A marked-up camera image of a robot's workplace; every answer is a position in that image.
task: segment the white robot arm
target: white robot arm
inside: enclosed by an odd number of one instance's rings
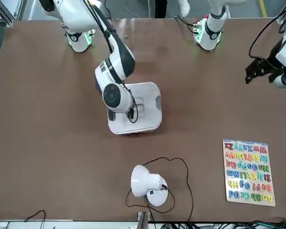
[[[211,12],[194,25],[195,42],[204,50],[213,50],[219,42],[227,18],[226,5],[239,5],[247,0],[209,0]]]
[[[40,1],[47,12],[58,12],[65,29],[72,31],[72,36],[80,38],[84,31],[97,26],[100,28],[111,54],[95,69],[96,87],[109,109],[109,119],[114,119],[115,113],[126,113],[131,121],[135,102],[130,90],[124,86],[124,80],[134,72],[134,56],[98,8],[99,1]]]
[[[286,88],[286,32],[283,38],[272,48],[267,59],[251,55],[251,49],[256,40],[249,51],[249,56],[255,60],[246,68],[246,83],[250,83],[259,76],[270,74],[268,77],[270,83],[273,83],[277,88]]]

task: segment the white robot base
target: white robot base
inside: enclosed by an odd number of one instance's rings
[[[201,21],[194,24],[194,34],[195,43],[198,44],[202,49],[206,51],[213,50],[220,41],[221,32],[214,40],[211,40],[210,35],[205,31],[205,24],[207,23],[207,18],[203,18]]]
[[[152,82],[126,84],[131,90],[138,107],[138,120],[131,123],[125,113],[115,113],[113,121],[108,119],[110,130],[117,135],[152,132],[162,121],[161,95],[158,86]]]
[[[93,38],[94,38],[95,30],[90,30],[87,32],[83,32],[79,38],[78,41],[73,41],[76,39],[76,37],[71,36],[68,37],[69,45],[73,48],[76,52],[84,52],[88,49],[90,45],[93,44]]]
[[[162,178],[162,184],[167,186],[167,183],[164,180],[164,178]],[[166,199],[168,197],[168,190],[165,190],[165,189],[159,190],[159,191],[150,190],[146,195],[147,195],[148,201],[152,205],[158,207],[166,202]]]

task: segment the table surface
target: table surface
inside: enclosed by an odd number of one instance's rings
[[[134,220],[127,208],[132,169],[160,156],[189,166],[192,221],[280,221],[286,217],[286,90],[267,77],[245,84],[248,49],[268,19],[230,19],[213,52],[194,45],[175,20],[124,19],[114,25],[133,50],[127,83],[156,83],[163,122],[150,134],[117,136],[95,88],[94,69],[108,54],[75,53],[56,21],[16,21],[0,52],[0,219],[24,219],[39,209],[47,219]],[[271,26],[253,53],[267,56],[281,36]],[[266,142],[276,207],[225,198],[223,139]],[[148,166],[174,194],[172,212],[156,221],[187,220],[191,197],[182,162]],[[129,204],[146,204],[131,194]],[[168,209],[172,200],[160,210]]]

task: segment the colorful letter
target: colorful letter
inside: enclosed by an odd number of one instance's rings
[[[238,181],[233,181],[233,187],[238,188]]]
[[[245,193],[245,196],[246,196],[246,197],[245,197],[246,200],[247,200],[247,199],[250,199],[249,193],[246,192],[246,193]]]
[[[261,181],[263,181],[263,174],[257,172],[257,179],[260,179]]]
[[[248,179],[249,179],[249,180],[252,180],[252,179],[253,179],[252,173],[247,172],[247,174],[248,174]]]
[[[257,194],[256,199],[257,199],[257,201],[262,201],[261,194]]]
[[[233,197],[233,191],[229,191],[229,198],[231,199]]]
[[[235,197],[235,199],[239,199],[239,192],[238,191],[234,192],[234,197]]]
[[[257,171],[257,169],[258,169],[257,164],[253,164],[253,165],[252,165],[252,169],[253,169],[254,171]]]
[[[247,180],[247,173],[246,172],[240,172],[240,178]]]
[[[268,165],[264,166],[264,172],[268,172],[269,173],[269,166]]]
[[[232,180],[228,180],[228,185],[229,185],[231,188],[233,188],[233,182],[232,182]]]
[[[267,185],[268,192],[271,192],[271,185]]]
[[[234,159],[234,154],[232,152],[230,152],[230,159]]]
[[[225,148],[229,150],[233,150],[233,144],[232,143],[225,143]]]
[[[228,176],[233,176],[233,170],[227,170],[227,175]]]
[[[244,157],[244,154],[243,153],[238,153],[238,157],[240,160],[244,160],[245,157]]]
[[[268,201],[271,203],[272,202],[272,195],[267,195]]]
[[[257,180],[257,174],[256,173],[252,173],[252,179]]]
[[[251,198],[254,199],[254,201],[256,201],[256,195],[255,195],[255,193],[251,193]]]
[[[250,183],[246,182],[246,183],[245,183],[245,188],[246,188],[247,190],[249,190],[249,189],[250,189]]]
[[[267,153],[266,147],[261,146],[261,148],[260,148],[260,153],[266,154],[266,153]]]
[[[248,146],[248,152],[252,152],[253,151],[252,147],[253,147],[253,145]]]
[[[239,171],[233,171],[233,173],[235,178],[239,178]]]

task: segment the metal frame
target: metal frame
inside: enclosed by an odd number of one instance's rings
[[[23,0],[18,0],[15,12],[11,13],[8,8],[0,1],[0,16],[9,27],[13,25],[14,20],[18,19],[22,4]]]
[[[151,18],[151,0],[147,0],[148,1],[148,17]]]

